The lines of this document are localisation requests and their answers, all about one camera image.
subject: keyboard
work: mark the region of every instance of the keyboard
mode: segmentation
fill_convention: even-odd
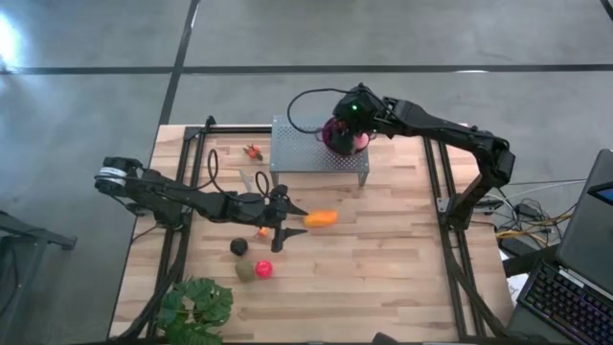
[[[517,302],[579,344],[613,345],[613,303],[551,265],[536,267]]]

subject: white cable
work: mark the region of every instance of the white cable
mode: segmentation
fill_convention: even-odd
[[[513,216],[513,220],[518,220],[519,219],[519,217],[515,213],[515,210],[513,210],[513,207],[511,206],[511,203],[508,202],[505,198],[503,198],[501,196],[498,196],[498,195],[493,195],[493,194],[486,194],[486,196],[493,197],[495,199],[498,199],[498,200],[502,201],[511,210],[511,215]]]
[[[509,196],[507,196],[507,198],[505,199],[505,201],[506,201],[506,200],[509,200],[509,199],[510,199],[510,198],[512,198],[512,197],[522,196],[522,195],[524,195],[524,194],[528,194],[528,193],[532,193],[532,192],[536,192],[536,191],[542,191],[542,190],[545,190],[545,189],[550,189],[550,188],[559,187],[559,186],[568,186],[568,185],[578,184],[578,183],[585,183],[585,181],[572,181],[572,182],[564,182],[564,183],[557,183],[557,184],[555,184],[555,185],[551,185],[551,186],[545,186],[545,187],[534,188],[534,189],[531,189],[531,190],[528,190],[528,191],[524,191],[524,192],[521,192],[521,193],[517,193],[517,194],[514,194],[514,195],[509,195]]]

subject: green fruit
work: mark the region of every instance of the green fruit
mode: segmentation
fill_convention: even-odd
[[[238,261],[234,266],[234,270],[243,283],[249,283],[256,280],[256,272],[253,270],[253,264],[246,260]]]

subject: potted plant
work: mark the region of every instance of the potted plant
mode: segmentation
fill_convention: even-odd
[[[230,288],[189,278],[162,299],[157,328],[171,345],[221,345],[221,336],[211,328],[228,321],[233,302]]]

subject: perforated metal platform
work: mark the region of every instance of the perforated metal platform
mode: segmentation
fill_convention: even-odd
[[[302,127],[314,130],[318,126]],[[285,116],[273,118],[270,173],[274,185],[279,183],[279,173],[357,173],[363,186],[369,170],[368,149],[343,156],[317,141],[314,134],[294,129]]]

